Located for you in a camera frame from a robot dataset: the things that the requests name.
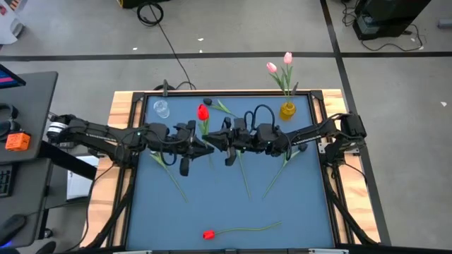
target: white object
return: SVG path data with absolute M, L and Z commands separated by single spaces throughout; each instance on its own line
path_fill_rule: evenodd
M 168 102 L 164 101 L 163 99 L 154 103 L 154 110 L 155 112 L 157 112 L 157 115 L 163 119 L 170 116 L 170 108 L 168 107 Z
M 22 11 L 27 0 L 21 0 L 19 6 L 13 11 L 4 0 L 0 0 L 0 6 L 6 9 L 5 14 L 0 14 L 0 44 L 12 44 L 17 41 L 24 25 L 20 21 L 18 13 Z
M 94 156 L 79 156 L 77 159 L 81 159 L 84 162 L 97 167 L 99 159 Z M 68 185 L 66 189 L 66 199 L 71 200 L 74 198 L 88 197 L 90 194 L 91 183 L 93 180 L 87 179 L 83 176 L 79 176 L 71 171 L 68 171 Z

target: black desk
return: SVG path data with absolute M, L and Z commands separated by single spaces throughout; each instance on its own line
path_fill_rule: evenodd
M 13 196 L 0 198 L 0 223 L 14 214 L 27 215 L 37 212 L 27 217 L 27 224 L 8 244 L 9 247 L 29 246 L 36 239 L 51 168 L 50 159 L 21 162 L 16 174 Z
M 29 246 L 43 237 L 47 221 L 47 191 L 52 169 L 59 167 L 94 179 L 96 168 L 61 151 L 42 140 L 50 104 L 57 83 L 58 73 L 29 73 L 19 75 L 27 85 L 3 89 L 0 102 L 9 103 L 19 111 L 16 121 L 31 135 L 27 151 L 10 152 L 0 143 L 0 164 L 18 163 L 18 173 L 11 197 L 0 198 L 0 223 L 13 214 L 31 214 L 26 226 L 12 239 L 10 248 Z M 0 119 L 7 119 L 8 112 L 0 111 Z
M 37 157 L 58 73 L 31 73 L 19 76 L 27 85 L 3 89 L 0 92 L 0 102 L 12 104 L 19 111 L 16 121 L 31 135 L 30 147 L 23 152 L 10 152 L 0 145 L 0 163 L 19 162 Z M 0 116 L 5 115 L 7 113 L 2 110 Z

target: black cable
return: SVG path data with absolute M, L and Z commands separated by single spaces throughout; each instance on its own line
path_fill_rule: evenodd
M 325 179 L 328 179 L 328 173 L 325 170 L 321 171 L 323 174 L 323 177 Z M 342 202 L 339 200 L 338 195 L 333 190 L 333 187 L 331 185 L 330 181 L 325 181 L 326 184 L 326 198 L 333 202 L 333 204 L 336 206 L 336 208 L 339 210 L 341 215 L 343 216 L 344 220 L 348 223 L 351 230 L 355 233 L 358 240 L 361 242 L 362 245 L 369 245 L 369 244 L 376 244 L 374 240 L 369 238 L 364 230 L 359 226 L 359 224 L 355 221 L 353 216 L 348 212 L 348 209 L 342 204 Z
M 254 113 L 252 114 L 253 121 L 251 122 L 251 131 L 255 131 L 256 130 L 256 127 L 255 127 L 255 125 L 256 125 L 256 113 L 257 113 L 257 110 L 260 107 L 265 107 L 266 109 L 269 110 L 269 112 L 271 114 L 271 130 L 275 131 L 275 113 L 273 113 L 273 110 L 271 110 L 271 108 L 269 106 L 265 105 L 265 104 L 260 104 L 254 109 Z
M 394 46 L 394 47 L 400 49 L 400 50 L 403 51 L 403 52 L 411 52 L 411 51 L 414 51 L 414 50 L 418 50 L 418 49 L 420 49 L 420 48 L 422 48 L 422 47 L 424 46 L 424 43 L 422 43 L 422 40 L 421 40 L 420 35 L 419 35 L 419 29 L 417 29 L 417 26 L 414 25 L 414 24 L 411 24 L 411 26 L 414 26 L 415 29 L 416 29 L 416 38 L 417 38 L 417 40 L 419 41 L 419 44 L 420 44 L 419 47 L 417 47 L 417 48 L 414 48 L 414 49 L 403 49 L 402 47 L 400 47 L 400 46 L 398 46 L 398 45 L 396 45 L 396 44 L 394 44 L 394 43 L 386 43 L 386 44 L 384 44 L 383 46 L 379 47 L 378 49 L 371 49 L 371 48 L 369 48 L 368 46 L 366 46 L 366 45 L 364 44 L 364 41 L 363 41 L 363 40 L 361 41 L 361 44 L 362 44 L 362 46 L 364 46 L 366 49 L 368 49 L 368 50 L 370 50 L 370 51 L 372 51 L 372 52 L 377 52 L 378 50 L 383 49 L 383 48 L 386 47 L 386 46 Z
M 288 135 L 286 135 L 285 133 L 282 133 L 282 134 L 285 136 L 285 138 L 287 138 L 287 142 L 288 142 L 287 152 L 285 153 L 285 160 L 288 161 L 292 156 L 292 142 Z
M 105 175 L 110 169 L 112 169 L 113 166 L 114 166 L 114 162 L 112 163 L 110 168 L 108 168 L 104 173 L 100 174 L 100 176 L 98 176 L 96 179 L 94 179 L 94 181 L 91 183 L 90 191 L 88 194 L 88 200 L 91 200 L 91 195 L 93 194 L 93 188 L 94 188 L 96 181 L 99 180 L 103 175 Z M 69 249 L 65 250 L 64 252 L 73 250 L 74 248 L 79 246 L 83 242 L 83 240 L 85 240 L 85 237 L 88 234 L 88 229 L 90 228 L 90 223 L 89 223 L 89 219 L 88 219 L 89 207 L 90 207 L 89 205 L 86 207 L 86 228 L 85 228 L 85 233 L 83 233 L 82 239 L 76 245 L 70 247 Z
M 145 6 L 149 6 L 150 11 L 152 11 L 152 13 L 153 13 L 153 15 L 154 15 L 155 21 L 149 21 L 146 17 L 143 17 L 143 16 L 141 15 L 141 10 L 142 10 Z M 159 10 L 159 12 L 160 12 L 160 18 L 157 18 L 157 16 L 155 15 L 154 10 L 153 10 L 153 6 L 156 7 L 156 8 Z M 177 62 L 178 62 L 179 65 L 181 66 L 182 70 L 184 71 L 185 76 L 186 76 L 186 79 L 187 79 L 188 81 L 184 81 L 184 82 L 180 83 L 180 84 L 177 86 L 176 90 L 177 90 L 181 85 L 186 84 L 186 83 L 190 84 L 190 90 L 193 90 L 193 89 L 196 90 L 195 85 L 193 85 L 193 83 L 190 81 L 189 74 L 187 74 L 187 72 L 186 72 L 184 66 L 182 65 L 181 61 L 179 60 L 179 57 L 177 57 L 176 51 L 174 50 L 174 47 L 172 46 L 172 44 L 171 44 L 171 42 L 170 42 L 170 39 L 168 39 L 168 36 L 166 35 L 165 31 L 163 30 L 162 26 L 160 25 L 160 22 L 161 22 L 162 19 L 163 19 L 163 9 L 162 9 L 162 7 L 161 7 L 159 4 L 157 4 L 157 3 L 154 3 L 154 2 L 152 2 L 152 1 L 148 1 L 148 2 L 142 3 L 142 4 L 140 4 L 140 6 L 138 6 L 138 8 L 136 9 L 136 15 L 138 16 L 138 19 L 140 20 L 140 22 L 141 22 L 143 25 L 147 26 L 147 27 L 153 27 L 153 26 L 158 25 L 158 27 L 159 27 L 160 30 L 162 31 L 163 36 L 165 36 L 165 39 L 167 40 L 168 45 L 169 45 L 169 47 L 171 48 L 172 53 L 174 54 L 175 59 L 177 60 Z
M 196 90 L 196 86 L 193 85 L 192 83 L 190 83 L 189 81 L 184 81 L 184 82 L 180 83 L 178 86 L 176 86 L 176 90 L 178 90 L 179 87 L 181 87 L 184 84 L 189 84 L 190 85 L 190 90 Z
M 45 209 L 42 209 L 42 210 L 38 210 L 36 212 L 29 213 L 29 214 L 26 215 L 26 217 L 34 215 L 34 214 L 37 214 L 38 212 L 44 212 L 45 210 L 50 210 L 50 209 L 54 209 L 54 208 L 58 208 L 58 207 L 66 207 L 66 206 L 69 206 L 69 205 L 83 204 L 83 203 L 86 203 L 87 201 L 89 201 L 89 200 L 82 200 L 82 201 L 78 201 L 78 202 L 67 202 L 67 203 L 64 203 L 64 204 L 55 205 L 55 206 L 52 206 L 52 207 L 49 207 L 49 208 L 45 208 Z
M 342 3 L 342 5 L 344 6 L 344 9 L 343 9 L 343 11 L 342 11 L 342 13 L 344 14 L 344 16 L 342 17 L 342 23 L 344 24 L 344 26 L 346 26 L 346 27 L 351 26 L 351 25 L 353 25 L 353 23 L 356 21 L 357 16 L 355 16 L 355 15 L 349 13 L 348 11 L 349 11 L 349 10 L 355 10 L 356 7 L 357 7 L 358 4 L 359 4 L 359 1 L 360 1 L 360 0 L 357 0 L 357 1 L 356 1 L 355 7 L 347 7 L 347 4 L 345 4 L 344 0 L 341 0 L 341 1 L 340 1 L 340 2 Z M 347 20 L 347 17 L 348 17 L 348 16 L 351 16 L 353 19 L 352 19 L 352 20 Z M 370 50 L 370 51 L 372 51 L 372 52 L 377 52 L 378 50 L 383 49 L 383 48 L 386 47 L 386 46 L 394 46 L 394 47 L 400 49 L 400 50 L 403 51 L 403 52 L 411 52 L 411 51 L 414 51 L 414 50 L 418 50 L 418 49 L 422 48 L 422 47 L 424 46 L 424 44 L 423 44 L 423 42 L 422 42 L 422 40 L 421 40 L 421 38 L 420 38 L 419 29 L 417 29 L 417 26 L 414 25 L 414 24 L 410 24 L 410 25 L 411 25 L 411 26 L 414 26 L 415 29 L 416 29 L 416 38 L 417 38 L 417 40 L 419 41 L 419 44 L 420 44 L 417 48 L 414 48 L 414 49 L 403 49 L 402 47 L 398 46 L 397 44 L 394 44 L 394 43 L 386 43 L 386 44 L 382 45 L 381 47 L 379 47 L 378 49 L 372 49 L 372 48 L 368 47 L 368 46 L 364 43 L 364 40 L 361 40 L 361 44 L 362 44 L 362 46 L 364 46 L 366 49 L 368 49 L 368 50 Z
M 146 17 L 143 17 L 143 16 L 141 15 L 141 10 L 142 10 L 144 7 L 146 7 L 146 6 L 149 6 L 149 8 L 150 8 L 151 10 L 152 10 L 152 7 L 151 7 L 151 6 L 156 7 L 157 10 L 160 11 L 160 18 L 157 18 L 157 16 L 156 16 L 155 14 L 154 14 L 155 21 L 149 21 Z M 147 26 L 147 27 L 153 27 L 153 26 L 156 26 L 158 23 L 160 23 L 160 22 L 163 20 L 163 9 L 162 9 L 162 7 L 161 7 L 159 4 L 154 3 L 154 2 L 152 2 L 152 1 L 147 1 L 147 2 L 144 2 L 144 3 L 142 3 L 142 4 L 140 4 L 140 5 L 138 6 L 138 8 L 136 9 L 136 15 L 137 15 L 137 17 L 138 17 L 138 20 L 141 22 L 141 24 L 143 24 L 143 25 L 145 25 L 145 26 Z
M 252 122 L 252 119 L 253 119 L 253 116 L 254 116 L 253 112 L 251 112 L 251 111 L 249 111 L 249 110 L 245 112 L 245 115 L 243 116 L 243 119 L 245 120 L 245 128 L 246 128 L 246 129 L 248 129 L 248 123 L 246 122 L 246 116 L 247 116 L 248 114 L 251 114 L 251 122 Z
M 160 157 L 162 158 L 162 162 L 163 164 L 167 165 L 167 166 L 172 166 L 176 163 L 177 160 L 177 156 L 176 156 L 176 152 L 172 153 L 172 162 L 168 163 L 165 159 L 165 157 L 163 156 L 163 151 L 162 151 L 162 147 L 160 147 Z
M 153 130 L 147 130 L 147 131 L 149 131 L 150 133 L 154 133 L 158 139 L 158 142 L 162 143 L 163 145 L 178 145 L 180 143 L 186 142 L 190 138 L 190 135 L 191 135 L 189 130 L 187 130 L 185 128 L 181 128 L 181 130 L 186 131 L 189 135 L 185 139 L 178 140 L 178 141 L 164 141 L 158 136 L 158 134 L 155 131 L 153 131 Z
M 112 227 L 114 226 L 116 221 L 118 220 L 119 215 L 121 215 L 122 210 L 131 202 L 132 190 L 133 190 L 133 185 L 129 184 L 123 198 L 117 205 L 117 208 L 112 212 L 112 215 L 107 220 L 107 222 L 105 223 L 102 230 L 97 234 L 97 236 L 94 238 L 94 240 L 90 244 L 88 244 L 85 248 L 100 248 L 100 246 L 102 245 L 102 243 L 105 241 L 106 237 L 108 236 L 108 233 L 110 232 L 110 230 L 112 229 Z
M 344 16 L 342 17 L 342 23 L 343 23 L 346 27 L 353 25 L 353 23 L 354 23 L 354 21 L 357 19 L 357 17 L 356 17 L 355 15 L 353 15 L 352 13 L 349 13 L 348 10 L 352 10 L 352 11 L 355 10 L 356 7 L 358 6 L 359 0 L 356 1 L 355 7 L 347 7 L 347 4 L 345 4 L 344 0 L 341 0 L 340 2 L 341 2 L 341 3 L 343 4 L 343 6 L 345 7 L 344 10 L 342 11 L 342 14 L 344 14 Z M 348 17 L 348 16 L 351 16 L 353 19 L 347 21 L 347 17 Z
M 358 171 L 362 175 L 362 177 L 364 177 L 364 182 L 367 184 L 367 177 L 364 173 L 362 173 L 361 170 L 359 170 L 359 169 L 355 168 L 354 166 L 347 164 L 347 163 L 344 163 L 344 165 L 349 166 L 351 169 L 354 169 L 355 171 Z

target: concrete floor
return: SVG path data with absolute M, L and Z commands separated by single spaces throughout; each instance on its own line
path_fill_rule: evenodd
M 341 23 L 339 0 L 327 0 L 341 52 L 367 52 L 351 27 Z M 317 0 L 171 0 L 162 4 L 162 26 L 179 53 L 333 52 Z M 414 21 L 425 35 L 422 52 L 452 51 L 452 30 L 438 30 L 451 17 L 452 2 L 433 0 Z M 28 26 L 0 56 L 168 54 L 158 28 L 146 28 L 114 0 L 34 0 L 23 12 Z M 410 36 L 379 39 L 405 48 Z M 396 52 L 385 48 L 383 52 Z M 182 59 L 198 88 L 275 88 L 270 58 Z M 345 69 L 369 137 L 367 143 L 389 234 L 395 246 L 452 249 L 451 138 L 452 58 L 353 58 Z M 174 59 L 3 62 L 17 73 L 58 71 L 52 111 L 106 123 L 115 90 L 150 90 L 168 79 L 185 80 Z M 296 58 L 300 88 L 343 88 L 334 58 Z M 449 103 L 446 107 L 441 102 Z M 80 238 L 82 207 L 52 211 L 58 250 Z M 33 253 L 42 245 L 20 250 Z

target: orange device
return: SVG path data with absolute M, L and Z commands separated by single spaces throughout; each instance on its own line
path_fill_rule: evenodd
M 12 133 L 6 139 L 5 148 L 8 151 L 26 151 L 30 144 L 30 136 L 27 133 Z

